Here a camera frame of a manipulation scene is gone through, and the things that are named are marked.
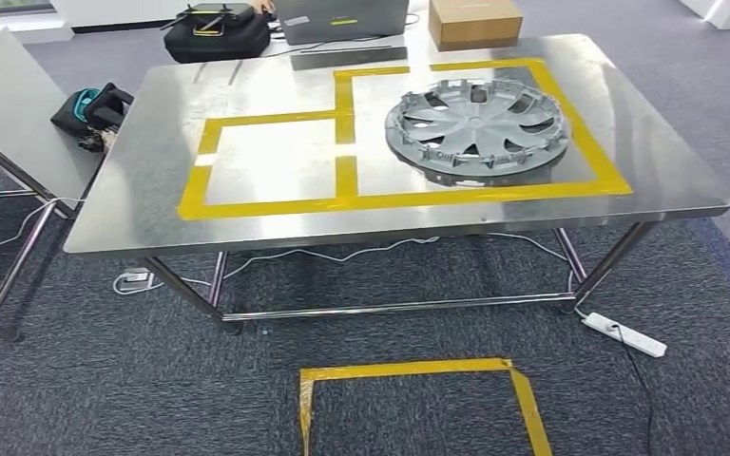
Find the gray carpet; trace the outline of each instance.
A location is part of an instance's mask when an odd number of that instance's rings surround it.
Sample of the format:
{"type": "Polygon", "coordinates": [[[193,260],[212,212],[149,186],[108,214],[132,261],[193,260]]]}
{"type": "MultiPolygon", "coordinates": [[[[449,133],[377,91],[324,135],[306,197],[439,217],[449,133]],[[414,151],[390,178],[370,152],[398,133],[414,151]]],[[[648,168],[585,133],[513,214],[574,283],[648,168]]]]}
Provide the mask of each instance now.
{"type": "MultiPolygon", "coordinates": [[[[26,337],[0,342],[0,454],[298,454],[300,368],[485,356],[530,378],[554,454],[646,454],[647,396],[624,349],[557,306],[273,321],[232,336],[166,289],[112,294],[121,265],[60,254],[64,225],[0,315],[26,337]]],[[[9,228],[0,220],[0,237],[9,228]]],[[[620,233],[574,236],[593,263],[620,233]]],[[[211,259],[172,264],[201,278],[211,259]]],[[[565,272],[523,241],[445,238],[345,265],[257,263],[226,298],[255,310],[559,291],[565,272]]],[[[730,282],[703,244],[665,224],[586,307],[670,347],[661,360],[633,354],[653,395],[653,454],[730,455],[730,282]]],[[[506,373],[320,383],[314,416],[315,455],[531,454],[506,373]]]]}

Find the black cable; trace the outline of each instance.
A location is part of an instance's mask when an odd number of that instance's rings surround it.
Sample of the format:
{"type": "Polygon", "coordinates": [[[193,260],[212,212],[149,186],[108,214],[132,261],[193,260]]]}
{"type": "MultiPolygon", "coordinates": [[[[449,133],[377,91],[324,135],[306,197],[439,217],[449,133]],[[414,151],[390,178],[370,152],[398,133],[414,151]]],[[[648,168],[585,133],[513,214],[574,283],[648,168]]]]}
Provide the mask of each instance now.
{"type": "Polygon", "coordinates": [[[408,12],[408,13],[407,13],[407,17],[414,17],[414,18],[415,18],[415,20],[414,20],[414,21],[412,21],[412,22],[405,22],[405,23],[404,23],[404,26],[405,26],[405,27],[406,27],[406,26],[411,26],[412,24],[418,24],[418,21],[420,21],[420,20],[421,20],[421,16],[419,16],[418,14],[415,14],[414,12],[408,12]]]}
{"type": "MultiPolygon", "coordinates": [[[[265,55],[264,58],[278,57],[280,55],[289,54],[289,53],[292,53],[292,52],[301,52],[301,51],[304,51],[304,50],[317,49],[317,48],[320,48],[321,46],[324,46],[324,45],[331,45],[332,43],[363,43],[363,42],[366,42],[366,41],[381,40],[382,38],[384,38],[384,36],[372,36],[372,37],[369,37],[369,38],[358,38],[358,39],[355,39],[355,40],[324,41],[322,43],[317,43],[316,45],[311,45],[311,46],[308,46],[308,47],[301,47],[301,48],[298,48],[298,49],[287,49],[287,50],[284,50],[283,52],[279,52],[279,53],[276,53],[276,54],[265,55]]],[[[362,50],[362,49],[373,49],[373,48],[389,48],[389,47],[374,47],[374,46],[368,46],[368,47],[347,47],[345,50],[362,50]]]]}
{"type": "Polygon", "coordinates": [[[323,43],[317,43],[316,45],[311,45],[309,47],[301,47],[301,48],[298,48],[298,49],[287,49],[287,50],[284,50],[283,52],[279,52],[279,53],[276,53],[276,54],[265,55],[264,58],[278,57],[280,55],[290,54],[292,52],[299,52],[299,51],[302,51],[302,50],[317,49],[317,48],[320,48],[323,45],[328,45],[329,43],[334,43],[334,41],[324,41],[323,43]]]}
{"type": "Polygon", "coordinates": [[[652,439],[651,439],[651,429],[653,428],[653,397],[650,394],[650,389],[647,387],[647,384],[644,381],[644,378],[642,374],[640,373],[640,368],[637,366],[636,360],[634,360],[634,356],[631,354],[631,349],[625,344],[625,339],[623,338],[623,330],[620,329],[620,325],[611,325],[611,328],[616,328],[617,333],[620,335],[620,342],[623,344],[623,348],[625,349],[625,354],[628,355],[628,360],[631,362],[631,366],[634,368],[634,373],[637,375],[637,380],[640,382],[640,387],[644,390],[644,394],[647,397],[647,454],[648,456],[651,456],[653,454],[653,448],[652,448],[652,439]]]}

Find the white table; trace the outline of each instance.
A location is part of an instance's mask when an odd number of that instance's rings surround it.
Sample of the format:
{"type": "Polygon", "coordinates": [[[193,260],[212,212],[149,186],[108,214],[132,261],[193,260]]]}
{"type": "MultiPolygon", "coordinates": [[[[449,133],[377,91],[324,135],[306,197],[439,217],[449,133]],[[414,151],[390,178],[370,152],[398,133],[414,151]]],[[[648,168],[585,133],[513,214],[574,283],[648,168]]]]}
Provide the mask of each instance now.
{"type": "MultiPolygon", "coordinates": [[[[48,203],[0,287],[0,307],[43,227],[57,212],[70,218],[86,191],[101,156],[77,147],[49,118],[63,105],[63,92],[5,27],[0,27],[0,170],[23,190],[0,191],[0,198],[30,197],[48,203]]],[[[0,337],[17,332],[0,327],[0,337]]]]}

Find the white power strip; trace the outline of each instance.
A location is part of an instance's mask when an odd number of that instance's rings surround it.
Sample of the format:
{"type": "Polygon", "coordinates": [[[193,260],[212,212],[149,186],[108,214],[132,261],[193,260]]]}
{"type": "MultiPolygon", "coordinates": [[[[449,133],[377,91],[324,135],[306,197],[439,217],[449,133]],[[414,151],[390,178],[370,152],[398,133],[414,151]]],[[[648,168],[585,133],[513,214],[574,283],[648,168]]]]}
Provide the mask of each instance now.
{"type": "Polygon", "coordinates": [[[652,339],[641,332],[636,332],[599,313],[590,313],[583,321],[589,328],[623,342],[628,347],[649,354],[654,358],[661,358],[664,356],[664,351],[667,350],[667,346],[662,342],[652,339]]]}

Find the stainless steel table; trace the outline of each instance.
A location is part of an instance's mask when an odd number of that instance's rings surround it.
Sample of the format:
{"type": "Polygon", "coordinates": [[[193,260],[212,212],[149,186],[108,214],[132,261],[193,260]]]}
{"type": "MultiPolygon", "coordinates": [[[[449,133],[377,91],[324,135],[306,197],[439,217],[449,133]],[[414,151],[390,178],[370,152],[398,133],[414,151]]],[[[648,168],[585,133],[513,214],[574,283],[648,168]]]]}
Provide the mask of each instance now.
{"type": "Polygon", "coordinates": [[[730,193],[583,35],[517,47],[293,70],[289,56],[166,66],[146,76],[66,244],[135,257],[220,323],[542,301],[580,303],[658,222],[719,216],[730,193]],[[385,143],[400,96],[442,79],[511,78],[555,97],[566,154],[494,186],[429,179],[385,143]],[[632,223],[587,272],[565,228],[632,223]],[[386,238],[553,230],[574,293],[261,313],[221,310],[226,253],[386,238]],[[208,297],[160,257],[219,253],[208,297]]]}

